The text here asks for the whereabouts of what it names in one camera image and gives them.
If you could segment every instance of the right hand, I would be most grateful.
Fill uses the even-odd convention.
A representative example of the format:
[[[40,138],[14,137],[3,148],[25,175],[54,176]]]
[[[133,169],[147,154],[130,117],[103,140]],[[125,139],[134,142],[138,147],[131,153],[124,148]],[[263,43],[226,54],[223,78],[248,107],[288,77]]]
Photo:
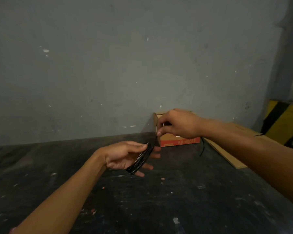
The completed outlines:
[[[175,108],[158,119],[157,136],[171,133],[186,139],[205,137],[209,130],[208,127],[212,124],[211,121],[213,120],[198,117],[190,111]]]

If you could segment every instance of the black wire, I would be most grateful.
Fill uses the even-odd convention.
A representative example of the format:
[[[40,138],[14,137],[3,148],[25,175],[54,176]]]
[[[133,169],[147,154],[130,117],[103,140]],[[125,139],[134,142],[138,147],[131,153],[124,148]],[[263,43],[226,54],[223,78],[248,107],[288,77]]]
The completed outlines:
[[[203,149],[202,149],[202,152],[200,153],[199,157],[201,157],[201,156],[202,156],[202,154],[203,154],[203,152],[204,152],[204,149],[205,149],[204,140],[203,140],[203,138],[202,138],[202,137],[200,137],[200,138],[201,138],[201,141],[203,142]]]

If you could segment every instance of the hand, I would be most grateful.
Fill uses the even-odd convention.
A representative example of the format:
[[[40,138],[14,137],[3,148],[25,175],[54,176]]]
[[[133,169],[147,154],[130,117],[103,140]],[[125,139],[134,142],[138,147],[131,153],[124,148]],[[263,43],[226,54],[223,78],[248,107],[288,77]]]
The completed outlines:
[[[157,136],[171,133],[186,139],[206,137],[212,122],[213,120],[198,117],[190,111],[175,108],[158,119]]]
[[[134,141],[122,141],[106,147],[98,149],[95,153],[102,154],[105,157],[107,168],[126,169],[131,166],[139,156],[147,148],[146,144],[137,143]],[[160,154],[156,153],[161,150],[155,146],[150,158],[160,158]],[[153,166],[145,163],[142,168],[152,170]],[[144,173],[137,171],[135,175],[144,177]]]

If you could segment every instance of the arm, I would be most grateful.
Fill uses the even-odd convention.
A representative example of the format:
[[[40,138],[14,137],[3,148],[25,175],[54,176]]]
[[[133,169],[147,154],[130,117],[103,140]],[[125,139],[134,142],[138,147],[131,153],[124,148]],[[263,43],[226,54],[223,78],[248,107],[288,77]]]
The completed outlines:
[[[162,127],[165,122],[171,125]],[[160,117],[157,128],[157,136],[172,133],[188,139],[201,136],[214,141],[293,202],[293,149],[180,109]]]
[[[41,203],[13,234],[64,234],[72,228],[82,206],[106,167],[126,169],[134,163],[145,144],[124,141],[98,149],[66,183]],[[159,158],[158,153],[150,157]],[[153,169],[145,163],[142,168]],[[137,176],[143,177],[140,171]]]

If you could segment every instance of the orange cardboard box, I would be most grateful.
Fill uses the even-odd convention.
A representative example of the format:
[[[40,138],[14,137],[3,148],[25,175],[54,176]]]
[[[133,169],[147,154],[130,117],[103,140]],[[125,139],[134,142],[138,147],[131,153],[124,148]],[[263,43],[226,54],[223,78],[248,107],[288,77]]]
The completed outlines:
[[[154,123],[154,132],[157,133],[157,120],[164,115],[164,113],[153,113],[153,123]],[[180,136],[175,136],[173,134],[164,134],[161,137],[157,138],[158,143],[161,147],[166,146],[173,146],[173,145],[182,145],[182,144],[191,144],[191,143],[199,143],[200,138],[194,138],[194,139],[185,139]]]

